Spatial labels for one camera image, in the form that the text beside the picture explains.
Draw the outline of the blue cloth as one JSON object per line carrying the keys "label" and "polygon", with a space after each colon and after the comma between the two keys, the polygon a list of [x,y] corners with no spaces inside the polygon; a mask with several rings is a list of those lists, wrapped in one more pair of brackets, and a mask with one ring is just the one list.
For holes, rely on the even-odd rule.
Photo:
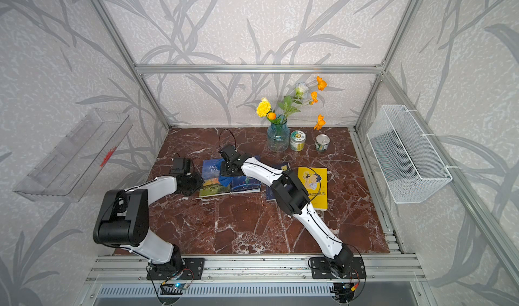
{"label": "blue cloth", "polygon": [[230,186],[232,184],[233,177],[219,176],[218,181],[222,186]]}

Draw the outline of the Little Prince blue book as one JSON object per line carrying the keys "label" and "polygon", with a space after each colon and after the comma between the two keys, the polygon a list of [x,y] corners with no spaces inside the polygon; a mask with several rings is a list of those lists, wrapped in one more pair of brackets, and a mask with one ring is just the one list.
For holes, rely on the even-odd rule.
{"label": "Little Prince blue book", "polygon": [[260,192],[261,186],[261,181],[255,179],[254,177],[234,177],[231,181],[231,194]]}

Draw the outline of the Animal Farm book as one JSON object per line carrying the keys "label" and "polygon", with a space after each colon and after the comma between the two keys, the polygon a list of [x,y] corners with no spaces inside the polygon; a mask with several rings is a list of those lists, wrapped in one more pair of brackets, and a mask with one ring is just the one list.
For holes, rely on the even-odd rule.
{"label": "Animal Farm book", "polygon": [[227,195],[231,193],[231,184],[220,182],[220,167],[223,159],[205,160],[202,165],[201,177],[204,181],[199,191],[200,198]]}

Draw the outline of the dark navy Chinese book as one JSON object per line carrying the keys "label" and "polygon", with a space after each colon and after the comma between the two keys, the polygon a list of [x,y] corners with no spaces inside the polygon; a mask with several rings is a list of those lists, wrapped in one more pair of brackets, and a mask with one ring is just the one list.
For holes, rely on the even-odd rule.
{"label": "dark navy Chinese book", "polygon": [[[286,171],[290,168],[290,165],[289,165],[289,162],[282,162],[280,164],[277,164],[277,165],[274,165],[273,168],[275,169],[280,169],[282,171]],[[275,201],[275,196],[274,196],[274,193],[272,191],[272,189],[270,187],[267,187],[266,188],[266,200],[267,201]]]}

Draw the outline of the yellow book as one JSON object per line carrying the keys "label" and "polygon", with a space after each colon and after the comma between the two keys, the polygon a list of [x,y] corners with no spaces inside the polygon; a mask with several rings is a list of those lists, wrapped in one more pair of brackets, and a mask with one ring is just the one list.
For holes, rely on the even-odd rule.
{"label": "yellow book", "polygon": [[321,167],[299,167],[297,176],[308,191],[309,199],[317,210],[328,209],[328,170]]}

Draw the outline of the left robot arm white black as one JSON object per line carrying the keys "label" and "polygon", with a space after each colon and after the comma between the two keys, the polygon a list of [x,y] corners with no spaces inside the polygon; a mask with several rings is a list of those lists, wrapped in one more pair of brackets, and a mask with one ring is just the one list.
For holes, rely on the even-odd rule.
{"label": "left robot arm white black", "polygon": [[144,184],[105,193],[93,230],[98,245],[125,249],[156,267],[173,272],[185,267],[180,249],[160,238],[149,227],[149,206],[168,195],[191,196],[204,181],[191,169],[191,160],[173,159],[170,173]]}

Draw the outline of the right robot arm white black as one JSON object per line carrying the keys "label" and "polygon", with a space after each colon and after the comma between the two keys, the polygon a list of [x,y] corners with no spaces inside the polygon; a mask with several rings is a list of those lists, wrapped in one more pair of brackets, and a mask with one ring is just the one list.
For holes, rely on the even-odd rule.
{"label": "right robot arm white black", "polygon": [[241,154],[230,144],[220,148],[219,153],[223,158],[222,176],[252,177],[268,186],[281,210],[299,220],[315,239],[334,276],[344,278],[348,275],[354,259],[353,252],[318,216],[307,189],[293,170],[275,169],[251,154]]}

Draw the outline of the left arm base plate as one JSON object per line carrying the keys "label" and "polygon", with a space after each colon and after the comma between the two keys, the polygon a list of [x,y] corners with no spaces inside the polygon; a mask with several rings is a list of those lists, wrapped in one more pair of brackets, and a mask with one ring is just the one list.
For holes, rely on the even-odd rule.
{"label": "left arm base plate", "polygon": [[201,280],[205,259],[203,257],[183,258],[178,265],[151,264],[147,268],[147,280]]}

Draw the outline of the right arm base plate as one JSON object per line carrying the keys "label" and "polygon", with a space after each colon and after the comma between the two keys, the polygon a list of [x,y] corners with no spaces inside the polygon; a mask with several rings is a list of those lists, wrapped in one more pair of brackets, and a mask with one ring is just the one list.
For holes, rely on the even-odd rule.
{"label": "right arm base plate", "polygon": [[308,263],[313,279],[346,279],[346,280],[363,280],[366,279],[366,269],[364,262],[360,256],[354,257],[346,273],[343,276],[336,275],[332,272],[328,260],[325,257],[311,257]]}

